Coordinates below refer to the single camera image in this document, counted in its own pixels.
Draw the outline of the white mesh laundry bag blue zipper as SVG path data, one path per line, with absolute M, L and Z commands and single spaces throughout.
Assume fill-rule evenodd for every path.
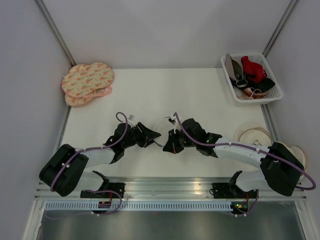
M 166 116 L 164 118 L 161 118 L 152 128 L 154 132 L 158 132 L 161 134 L 160 137 L 156 138 L 154 142 L 161 148 L 165 146 L 165 144 L 168 141 L 169 137 L 169 131 L 174 129 L 174 130 L 180 130 L 180 126 L 177 122 L 176 125 L 172 125 L 169 121 L 168 118 L 170 116 Z

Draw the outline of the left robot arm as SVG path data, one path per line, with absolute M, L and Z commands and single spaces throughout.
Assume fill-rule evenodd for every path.
M 66 197 L 75 190 L 90 163 L 114 164 L 124 156 L 125 149 L 135 145 L 146 148 L 161 136 L 141 122 L 134 126 L 120 123 L 102 146 L 76 150 L 69 144 L 63 144 L 42 168 L 39 179 L 51 191 Z

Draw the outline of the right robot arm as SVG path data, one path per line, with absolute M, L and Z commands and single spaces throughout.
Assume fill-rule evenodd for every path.
M 220 134 L 206 132 L 194 119 L 182 124 L 170 117 L 158 123 L 160 145 L 164 152 L 178 154 L 185 148 L 195 148 L 206 157 L 231 159 L 251 165 L 254 171 L 237 171 L 228 183 L 228 192 L 235 198 L 251 190 L 271 189 L 290 197 L 300 180 L 303 164 L 293 150 L 280 142 L 270 146 L 232 141 Z

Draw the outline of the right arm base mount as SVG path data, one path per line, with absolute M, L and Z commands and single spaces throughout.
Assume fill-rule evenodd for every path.
M 245 192 L 235 187 L 230 187 L 226 182 L 216 182 L 212 183 L 212 187 L 209 190 L 210 194 L 214 199 L 255 199 L 258 195 L 256 190 L 250 190 Z

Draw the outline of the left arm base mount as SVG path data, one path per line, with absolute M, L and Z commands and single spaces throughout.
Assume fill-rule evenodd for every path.
M 82 190 L 80 197 L 83 199 L 120 199 L 124 197 L 126 184 L 123 182 L 103 183 L 96 190 Z

